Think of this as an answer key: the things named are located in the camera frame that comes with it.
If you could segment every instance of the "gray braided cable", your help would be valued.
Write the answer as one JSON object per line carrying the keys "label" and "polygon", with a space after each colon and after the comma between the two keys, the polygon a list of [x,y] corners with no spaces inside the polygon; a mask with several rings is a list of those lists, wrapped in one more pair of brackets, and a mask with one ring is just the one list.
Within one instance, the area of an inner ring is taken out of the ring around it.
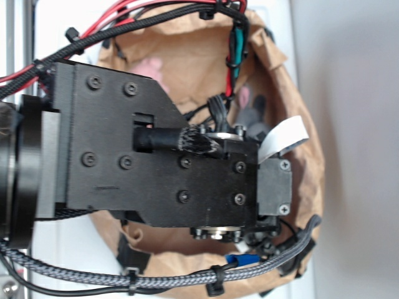
{"label": "gray braided cable", "polygon": [[[317,215],[314,215],[306,225],[306,228],[302,231],[301,236],[299,236],[298,242],[293,247],[285,250],[277,257],[261,263],[258,266],[241,270],[227,271],[225,273],[224,281],[242,280],[262,275],[286,263],[288,260],[292,259],[305,249],[312,237],[313,229],[320,223],[321,218]],[[108,285],[115,287],[126,287],[130,284],[130,277],[126,276],[80,272],[47,265],[40,260],[36,260],[20,253],[18,250],[9,249],[8,242],[5,240],[0,240],[0,252],[9,257],[13,262],[18,263],[25,268],[56,279],[91,285]],[[216,282],[216,275],[212,270],[209,270],[208,272],[175,277],[138,277],[136,281],[136,287],[175,288],[214,282]]]}

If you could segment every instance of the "pink object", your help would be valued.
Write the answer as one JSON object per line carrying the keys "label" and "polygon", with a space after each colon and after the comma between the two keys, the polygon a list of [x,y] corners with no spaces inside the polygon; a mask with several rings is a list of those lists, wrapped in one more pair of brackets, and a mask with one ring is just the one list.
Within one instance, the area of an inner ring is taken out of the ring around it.
{"label": "pink object", "polygon": [[162,89],[168,93],[169,88],[163,83],[161,73],[162,60],[158,57],[144,58],[138,65],[130,70],[131,73],[150,77],[161,85]]}

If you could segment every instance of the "black braided cable sleeve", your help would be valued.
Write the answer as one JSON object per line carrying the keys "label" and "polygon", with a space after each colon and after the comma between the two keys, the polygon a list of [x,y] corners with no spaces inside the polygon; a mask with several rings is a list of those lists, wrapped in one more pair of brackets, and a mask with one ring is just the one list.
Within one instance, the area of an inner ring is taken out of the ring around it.
{"label": "black braided cable sleeve", "polygon": [[[242,280],[262,275],[286,263],[305,249],[306,245],[312,238],[313,229],[320,223],[321,218],[317,215],[314,215],[308,222],[306,228],[301,232],[301,235],[298,237],[298,242],[293,247],[285,250],[277,257],[274,257],[257,266],[244,268],[241,270],[227,271],[225,273],[224,281]],[[80,272],[47,265],[40,260],[36,260],[20,253],[18,250],[9,249],[8,242],[5,240],[0,240],[0,252],[9,257],[13,262],[18,263],[29,270],[56,279],[87,283],[91,285],[107,285],[115,287],[126,287],[130,284],[130,277],[126,276]],[[204,272],[197,274],[175,277],[138,277],[136,281],[136,287],[175,288],[214,282],[216,282],[216,275],[214,271],[205,270]]]}
{"label": "black braided cable sleeve", "polygon": [[[42,61],[42,67],[39,70],[38,65],[33,66],[27,72],[21,74],[13,81],[9,82],[7,85],[0,87],[0,100],[12,95],[18,89],[24,86],[28,81],[34,78],[38,73],[42,72],[43,69],[50,69],[53,62],[63,59],[64,57],[68,57],[70,55],[75,54],[77,51],[85,49],[91,45],[94,45],[98,42],[101,42],[105,39],[109,39],[120,34],[128,33],[130,31],[154,26],[160,24],[162,22],[170,21],[172,19],[176,19],[177,17],[181,17],[187,14],[192,14],[194,12],[203,12],[203,11],[212,11],[214,10],[215,5],[213,4],[192,4],[180,7],[178,9],[174,9],[172,11],[164,12],[163,14],[159,14],[157,16],[148,17],[146,19],[141,19],[136,22],[128,23],[125,25],[121,25],[118,27],[110,28],[104,31],[100,31],[91,36],[88,36],[84,39],[77,40],[70,45],[64,47],[63,49],[57,51],[56,53],[48,56],[46,59]],[[235,20],[241,21],[245,26],[246,30],[249,30],[248,19],[244,14],[240,12],[221,6],[219,9],[220,13],[232,17]]]}

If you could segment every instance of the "wire bundle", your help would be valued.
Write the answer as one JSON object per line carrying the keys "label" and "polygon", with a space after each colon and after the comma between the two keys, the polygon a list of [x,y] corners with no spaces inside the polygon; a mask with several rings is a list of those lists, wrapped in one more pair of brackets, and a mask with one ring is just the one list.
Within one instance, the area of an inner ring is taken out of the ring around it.
{"label": "wire bundle", "polygon": [[[306,228],[302,230],[298,234],[298,241],[291,248],[282,252],[277,257],[273,257],[263,263],[260,263],[257,266],[243,268],[240,270],[229,270],[224,273],[224,281],[234,281],[234,280],[242,280],[251,277],[255,277],[258,275],[265,274],[275,268],[281,266],[286,263],[290,259],[294,258],[296,255],[301,253],[306,245],[312,238],[312,231],[315,227],[317,227],[321,223],[321,218],[317,215],[312,216],[310,218]],[[70,282],[79,282],[79,283],[88,283],[92,285],[111,285],[111,288],[102,288],[95,289],[90,291],[72,291],[75,292],[74,296],[86,296],[86,295],[94,295],[93,293],[86,294],[85,292],[128,292],[129,286],[132,284],[132,279],[129,276],[119,276],[119,275],[106,275],[106,274],[96,274],[96,273],[88,273],[88,272],[80,272],[74,270],[63,269],[51,265],[47,265],[39,260],[33,259],[32,257],[26,256],[20,253],[18,250],[12,250],[7,247],[8,243],[5,240],[0,240],[0,261],[4,263],[7,270],[11,275],[14,276],[16,274],[17,277],[14,278],[21,284],[27,287],[35,287],[37,289],[33,289],[37,292],[42,292],[46,290],[46,294],[60,297],[69,297],[68,293],[63,294],[61,291],[53,291],[40,288],[38,286],[32,285],[31,283],[23,280],[18,274],[12,270],[12,266],[6,261],[4,256],[9,257],[13,262],[22,265],[28,269],[31,269],[39,274],[46,275],[53,278],[58,278],[62,280],[67,280]],[[134,287],[136,288],[137,293],[144,294],[155,294],[165,292],[171,288],[176,287],[187,287],[190,285],[201,285],[201,284],[209,284],[215,283],[217,281],[217,277],[214,271],[202,270],[199,272],[195,272],[189,275],[175,276],[175,277],[137,277],[135,279]]]}
{"label": "wire bundle", "polygon": [[[24,69],[0,78],[0,83],[6,83],[0,86],[0,100],[23,90],[33,83],[38,81],[39,75],[43,75],[50,69],[51,64],[59,59],[69,59],[71,56],[79,51],[82,51],[98,42],[109,39],[120,34],[130,31],[150,27],[162,22],[166,22],[177,17],[191,14],[194,12],[220,12],[229,17],[232,17],[235,22],[243,25],[244,31],[248,32],[249,24],[245,15],[246,0],[237,0],[239,2],[238,11],[227,7],[230,5],[230,0],[119,0],[111,6],[90,28],[88,28],[79,38],[74,40],[71,45],[64,47],[60,51],[42,59],[35,61],[34,64],[28,65]],[[149,10],[170,4],[179,3],[195,3],[193,5],[183,6],[181,8],[166,12],[157,16],[148,17],[146,19],[138,19]],[[131,12],[135,12],[135,16],[130,17]],[[235,48],[235,52],[241,49],[241,42]],[[234,60],[234,63],[239,62],[240,58]],[[238,70],[231,75],[231,69],[228,74],[228,85],[226,87],[226,94],[230,96],[234,88],[234,82],[238,76]]]}

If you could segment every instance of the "screw head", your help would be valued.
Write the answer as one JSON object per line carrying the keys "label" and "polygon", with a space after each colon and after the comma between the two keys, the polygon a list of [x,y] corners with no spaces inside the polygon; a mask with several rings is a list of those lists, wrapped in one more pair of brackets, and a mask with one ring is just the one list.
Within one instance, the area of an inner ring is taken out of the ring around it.
{"label": "screw head", "polygon": [[180,191],[178,193],[178,200],[182,204],[188,203],[190,201],[190,194],[188,193],[188,191],[187,190]]}
{"label": "screw head", "polygon": [[119,166],[122,169],[131,169],[133,167],[133,159],[131,156],[123,156],[122,158],[120,158],[119,160]]}
{"label": "screw head", "polygon": [[290,171],[291,163],[288,160],[284,159],[280,162],[280,168],[281,168],[281,170],[284,170],[284,171]]}
{"label": "screw head", "polygon": [[247,169],[247,165],[244,162],[242,162],[242,161],[237,162],[234,165],[234,171],[237,172],[237,173],[245,173],[246,169]]}
{"label": "screw head", "polygon": [[101,85],[102,81],[99,76],[93,75],[87,78],[87,86],[89,86],[89,89],[97,90],[101,88]]}
{"label": "screw head", "polygon": [[18,286],[15,282],[9,281],[3,285],[2,291],[4,292],[7,298],[12,298],[18,291]]}
{"label": "screw head", "polygon": [[243,126],[240,126],[240,125],[236,126],[235,130],[236,130],[236,134],[238,136],[241,136],[241,137],[244,136],[244,127]]}
{"label": "screw head", "polygon": [[128,97],[132,97],[132,96],[136,95],[137,94],[137,84],[133,83],[133,82],[127,82],[123,86],[123,92]]}
{"label": "screw head", "polygon": [[290,211],[291,211],[291,209],[290,209],[290,206],[288,204],[282,204],[279,207],[280,215],[286,216],[286,215],[288,215],[290,213]]}
{"label": "screw head", "polygon": [[191,167],[191,159],[187,158],[187,157],[182,157],[180,159],[180,166],[183,168],[190,168]]}
{"label": "screw head", "polygon": [[239,205],[242,206],[243,204],[245,204],[246,201],[246,196],[244,194],[236,194],[234,197],[234,202]]}
{"label": "screw head", "polygon": [[84,153],[82,156],[82,163],[86,167],[93,167],[97,164],[97,157],[95,156],[95,153]]}

